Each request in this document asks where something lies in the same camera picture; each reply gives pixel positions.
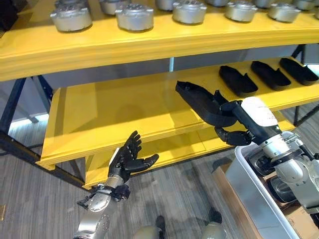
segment silver metal part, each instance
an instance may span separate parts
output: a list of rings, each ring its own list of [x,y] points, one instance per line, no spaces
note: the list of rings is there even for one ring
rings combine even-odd
[[[109,230],[111,215],[117,208],[116,203],[110,195],[95,194],[73,238],[103,239]]]
[[[88,8],[80,4],[60,5],[50,17],[59,31],[78,31],[92,25]]]
[[[173,19],[186,24],[204,21],[207,7],[196,0],[182,0],[173,3]]]
[[[293,135],[291,135],[291,136],[289,136],[287,138],[284,138],[284,141],[286,143],[292,143],[292,142],[296,142],[296,140],[299,139],[299,138],[300,138],[300,136],[298,134],[294,133]]]
[[[315,3],[307,0],[294,0],[294,5],[300,10],[311,10],[314,8]]]
[[[74,4],[80,5],[81,8],[90,9],[90,6],[87,0],[57,0],[54,3],[55,8],[59,8],[61,5],[74,5]]]
[[[300,157],[275,166],[277,176],[291,188],[305,209],[319,207],[319,171],[317,160]]]
[[[249,1],[231,1],[227,4],[225,17],[234,21],[250,22],[256,11],[256,6]]]
[[[275,0],[254,0],[254,4],[258,8],[270,8]]]
[[[259,146],[263,149],[264,153],[272,159],[272,162],[284,156],[284,154],[290,153],[291,149],[285,143],[281,134],[275,135]]]
[[[142,31],[153,27],[154,10],[148,6],[131,3],[119,7],[116,18],[120,28],[129,31]]]
[[[319,19],[319,7],[316,8],[315,17],[316,17],[317,19]]]
[[[111,177],[108,177],[104,185],[111,188],[116,188],[117,186],[122,184],[123,184],[123,179],[119,175],[113,175]]]
[[[305,208],[303,206],[304,210],[308,213],[308,214],[315,214],[315,213],[319,213],[319,207],[314,207],[314,208]]]
[[[176,0],[155,0],[155,5],[160,10],[173,11],[173,3]]]
[[[293,22],[299,13],[300,10],[294,5],[279,2],[271,5],[268,16],[276,21]]]
[[[288,184],[281,181],[277,176],[272,177],[269,184],[272,186],[281,202],[290,203],[296,200],[296,197]]]
[[[205,2],[216,7],[222,7],[226,6],[229,0],[205,0]]]
[[[115,10],[122,5],[128,5],[131,0],[100,0],[100,7],[104,14],[115,15]]]

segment gray wall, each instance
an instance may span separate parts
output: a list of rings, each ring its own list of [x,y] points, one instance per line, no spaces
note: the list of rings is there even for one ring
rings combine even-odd
[[[174,70],[183,70],[201,66],[209,66],[245,60],[258,60],[262,58],[283,57],[292,54],[296,45],[253,48],[210,54],[176,57]],[[319,64],[319,45],[309,44],[306,50],[306,63]],[[125,77],[133,77],[146,74],[154,74],[168,71],[169,59],[144,61],[130,64],[102,66],[74,71],[46,74],[44,77],[52,88],[85,84],[90,82],[105,81]],[[0,113],[2,114],[6,103],[6,97],[10,94],[14,81],[0,83]],[[28,79],[23,88],[19,105],[30,115],[45,112],[33,82]],[[15,112],[14,119],[24,118],[19,112]]]

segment metal cylinder part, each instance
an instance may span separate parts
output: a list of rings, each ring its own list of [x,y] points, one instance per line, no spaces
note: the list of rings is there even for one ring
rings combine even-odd
[[[256,11],[256,6],[249,1],[231,1],[227,4],[225,17],[234,21],[250,22]]]
[[[160,10],[173,11],[173,3],[176,0],[155,0],[155,5]]]
[[[115,10],[118,26],[129,31],[143,31],[153,27],[154,10],[138,3],[122,5]]]
[[[284,138],[280,134],[267,139],[259,146],[262,147],[264,153],[271,159],[276,159],[277,157],[290,152],[289,146],[285,143]]]
[[[279,2],[271,5],[268,16],[276,21],[293,22],[299,13],[300,10],[294,5]]]
[[[173,3],[173,19],[186,24],[204,21],[207,7],[196,0],[182,0]]]
[[[226,6],[229,0],[205,0],[205,2],[216,7],[222,7]]]
[[[54,5],[55,8],[59,8],[62,5],[80,5],[81,8],[88,8],[90,10],[90,5],[87,0],[57,0],[55,1]]]
[[[254,0],[254,4],[258,8],[270,8],[275,0]]]
[[[100,7],[104,14],[115,15],[115,10],[122,5],[128,5],[131,0],[100,0]]]
[[[50,17],[59,31],[78,31],[92,25],[88,8],[80,4],[60,5]]]
[[[294,0],[294,5],[303,11],[308,11],[314,8],[315,3],[307,0]]]

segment gray carpet floor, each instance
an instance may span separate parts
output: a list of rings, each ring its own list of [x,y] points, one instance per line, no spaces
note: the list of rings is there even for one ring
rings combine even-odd
[[[301,116],[315,105],[302,106]],[[294,109],[283,113],[292,119]],[[314,152],[319,152],[318,123],[319,113],[296,129]],[[33,145],[42,142],[44,132],[45,123],[40,122],[10,134]],[[41,147],[34,151],[41,153]],[[166,219],[167,238],[200,238],[211,207],[222,214],[229,239],[243,238],[215,182],[208,177],[218,164],[233,157],[233,150],[228,150],[132,177],[128,182],[130,198],[118,204],[105,238],[130,239],[139,227],[154,224],[158,215]],[[68,164],[62,167],[72,170]],[[85,191],[11,155],[0,157],[0,187],[0,204],[7,206],[0,222],[0,239],[70,239],[85,212],[76,205],[87,195]]]

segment yellow wooden shelf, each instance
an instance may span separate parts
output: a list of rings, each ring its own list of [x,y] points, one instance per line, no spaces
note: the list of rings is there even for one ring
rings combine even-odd
[[[279,59],[265,59],[273,68]],[[251,62],[228,64],[248,75],[260,97],[272,111],[319,99],[319,83],[292,84],[284,91],[268,88],[251,71]],[[219,66],[126,78],[61,88],[53,96],[39,165],[54,164],[112,150],[138,130],[144,142],[209,127],[175,91],[177,80],[219,89],[228,100],[238,99],[218,74]]]
[[[155,8],[154,0],[136,0]],[[93,26],[76,33],[55,29],[49,15],[55,0],[31,0],[12,30],[0,39],[0,81],[87,67],[137,62],[252,47],[318,43],[319,21],[302,12],[292,24],[258,10],[251,23],[226,19],[208,6],[204,23],[182,25],[171,13],[155,10],[154,28],[142,33],[118,29],[113,16],[89,0]]]
[[[280,112],[275,112],[275,116],[282,130],[294,129],[294,126],[286,120]],[[243,130],[244,127],[237,123],[227,129]],[[154,169],[228,147],[229,145],[217,137],[213,127],[209,127],[195,132],[143,143],[139,157],[146,158],[154,153],[158,153],[159,159],[152,167],[152,169]],[[84,188],[90,189],[92,186],[106,181],[108,166],[113,153],[114,151],[110,150],[85,158],[86,172]]]

